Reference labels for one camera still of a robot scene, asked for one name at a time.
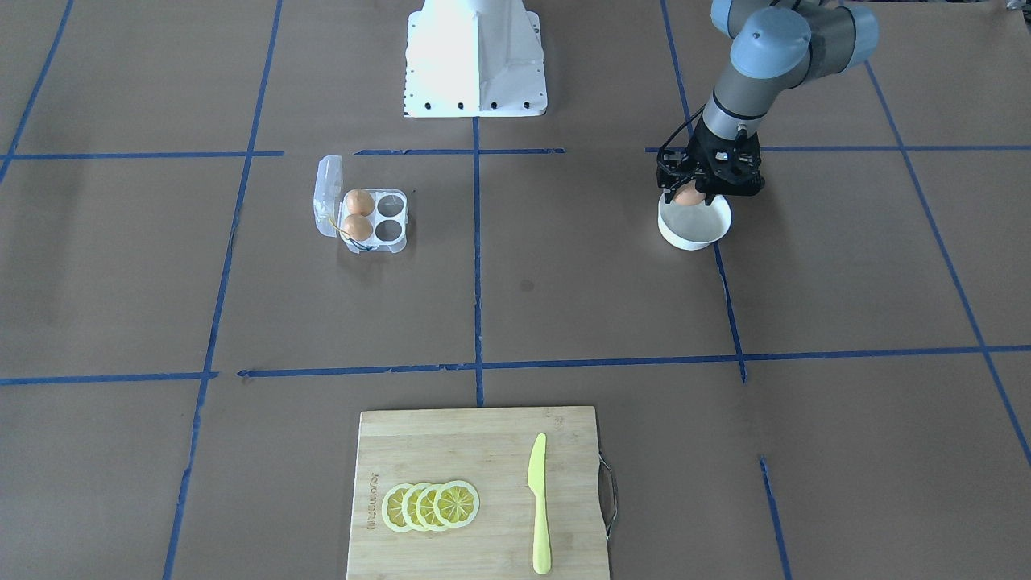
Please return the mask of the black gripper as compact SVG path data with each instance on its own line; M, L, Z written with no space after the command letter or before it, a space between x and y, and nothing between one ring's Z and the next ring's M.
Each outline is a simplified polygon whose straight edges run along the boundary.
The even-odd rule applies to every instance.
M765 187L758 135L741 129L728 140L708 129L697 129L681 150L670 146L680 132L674 131L656 151L656 186L663 201L673 202L677 190L691 185L705 202L717 196L755 196Z

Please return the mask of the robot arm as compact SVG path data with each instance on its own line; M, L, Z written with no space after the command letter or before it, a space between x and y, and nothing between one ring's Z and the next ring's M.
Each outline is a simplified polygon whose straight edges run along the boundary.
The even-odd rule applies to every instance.
M684 153L663 144L656 183L663 202L711 203L764 187L758 130L787 89L866 62L880 40L868 7L809 1L714 1L710 19L731 40L707 103L686 121Z

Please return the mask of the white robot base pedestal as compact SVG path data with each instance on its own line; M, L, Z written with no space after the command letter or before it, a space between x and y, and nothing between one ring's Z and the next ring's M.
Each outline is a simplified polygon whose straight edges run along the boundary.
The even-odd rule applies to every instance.
M426 1L406 33L405 117L546 114L540 19L522 1Z

